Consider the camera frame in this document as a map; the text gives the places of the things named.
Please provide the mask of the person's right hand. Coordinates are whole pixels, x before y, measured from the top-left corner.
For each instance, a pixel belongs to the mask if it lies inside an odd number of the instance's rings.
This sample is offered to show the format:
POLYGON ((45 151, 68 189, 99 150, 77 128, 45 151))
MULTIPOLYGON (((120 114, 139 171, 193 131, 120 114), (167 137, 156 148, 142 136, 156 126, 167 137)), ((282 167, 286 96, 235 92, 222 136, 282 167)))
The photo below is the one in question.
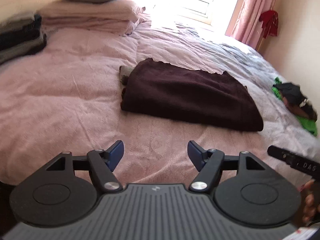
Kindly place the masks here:
POLYGON ((311 226, 319 223, 319 204, 316 205, 315 193, 319 193, 319 189, 315 186, 314 179, 308 181, 300 187, 300 193, 303 196, 303 213, 302 225, 311 226))

